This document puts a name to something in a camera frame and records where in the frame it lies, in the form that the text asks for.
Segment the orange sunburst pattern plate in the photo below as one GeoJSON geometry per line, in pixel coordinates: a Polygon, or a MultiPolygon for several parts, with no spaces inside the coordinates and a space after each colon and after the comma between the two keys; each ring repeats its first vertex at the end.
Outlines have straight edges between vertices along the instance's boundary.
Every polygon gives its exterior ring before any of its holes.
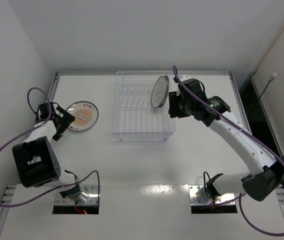
{"type": "Polygon", "coordinates": [[[90,129],[99,118],[99,110],[89,101],[77,101],[66,108],[66,111],[75,119],[68,127],[74,132],[83,132],[90,129]]]}

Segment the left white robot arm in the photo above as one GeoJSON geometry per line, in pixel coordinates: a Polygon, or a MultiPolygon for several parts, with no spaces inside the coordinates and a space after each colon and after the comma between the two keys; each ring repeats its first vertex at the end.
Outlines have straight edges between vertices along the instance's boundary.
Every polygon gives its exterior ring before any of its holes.
{"type": "Polygon", "coordinates": [[[39,105],[34,129],[12,148],[22,185],[26,188],[64,185],[62,168],[51,141],[58,141],[75,117],[56,102],[39,105]]]}

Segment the green rimmed white plate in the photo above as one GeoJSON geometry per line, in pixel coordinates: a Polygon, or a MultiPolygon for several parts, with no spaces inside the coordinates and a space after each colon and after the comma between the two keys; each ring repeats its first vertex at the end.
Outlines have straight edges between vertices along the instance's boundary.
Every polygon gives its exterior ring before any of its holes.
{"type": "Polygon", "coordinates": [[[168,93],[169,93],[169,84],[170,84],[169,77],[167,75],[165,75],[164,78],[165,78],[165,92],[164,92],[164,97],[163,97],[163,100],[162,100],[163,105],[166,103],[167,96],[168,96],[168,93]]]}

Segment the grey rimmed white plate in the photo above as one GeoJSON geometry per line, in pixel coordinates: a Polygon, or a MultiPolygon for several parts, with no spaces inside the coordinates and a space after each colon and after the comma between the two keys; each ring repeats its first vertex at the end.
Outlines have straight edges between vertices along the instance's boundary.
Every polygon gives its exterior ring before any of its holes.
{"type": "Polygon", "coordinates": [[[162,103],[165,92],[165,78],[164,75],[160,76],[156,81],[152,96],[151,96],[151,104],[153,108],[161,108],[164,106],[162,103]]]}

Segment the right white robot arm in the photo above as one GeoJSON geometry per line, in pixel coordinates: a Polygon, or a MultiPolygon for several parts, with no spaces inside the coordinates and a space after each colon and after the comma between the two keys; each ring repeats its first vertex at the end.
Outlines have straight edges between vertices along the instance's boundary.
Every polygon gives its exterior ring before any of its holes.
{"type": "Polygon", "coordinates": [[[177,91],[169,93],[171,118],[193,116],[223,138],[248,168],[247,172],[218,173],[206,182],[205,194],[214,199],[220,195],[248,194],[263,201],[284,180],[284,167],[266,148],[248,136],[229,105],[220,97],[208,98],[203,83],[183,75],[177,91]]]}

